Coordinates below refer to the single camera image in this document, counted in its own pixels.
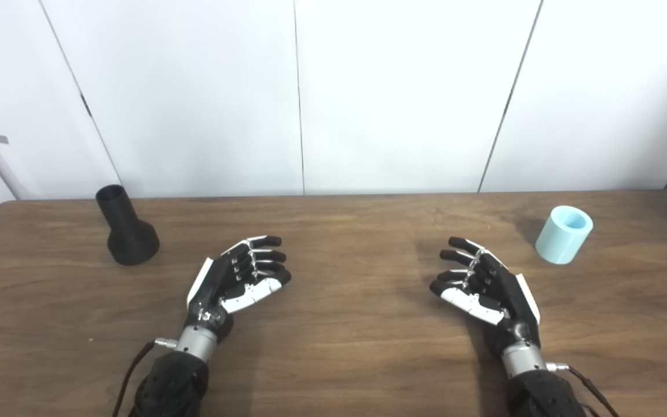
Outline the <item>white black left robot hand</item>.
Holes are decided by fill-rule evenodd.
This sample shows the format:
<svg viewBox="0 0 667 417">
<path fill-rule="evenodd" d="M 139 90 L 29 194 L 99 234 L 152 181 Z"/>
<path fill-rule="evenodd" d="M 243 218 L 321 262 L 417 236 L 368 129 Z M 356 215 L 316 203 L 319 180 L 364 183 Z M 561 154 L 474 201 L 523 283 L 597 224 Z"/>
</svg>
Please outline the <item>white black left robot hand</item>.
<svg viewBox="0 0 667 417">
<path fill-rule="evenodd" d="M 291 281 L 281 238 L 243 239 L 217 258 L 206 258 L 187 295 L 185 326 L 205 329 L 222 343 L 234 325 L 233 314 L 259 303 Z"/>
</svg>

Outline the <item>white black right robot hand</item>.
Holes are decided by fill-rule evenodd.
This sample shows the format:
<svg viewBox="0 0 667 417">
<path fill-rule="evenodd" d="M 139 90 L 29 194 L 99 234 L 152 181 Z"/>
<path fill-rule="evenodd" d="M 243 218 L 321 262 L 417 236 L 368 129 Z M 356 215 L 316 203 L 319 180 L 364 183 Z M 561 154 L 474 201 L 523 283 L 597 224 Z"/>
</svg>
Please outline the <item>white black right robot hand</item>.
<svg viewBox="0 0 667 417">
<path fill-rule="evenodd" d="M 434 295 L 479 320 L 488 351 L 500 356 L 516 343 L 541 347 L 540 315 L 526 282 L 484 246 L 450 237 L 439 257 L 459 264 L 437 275 Z"/>
</svg>

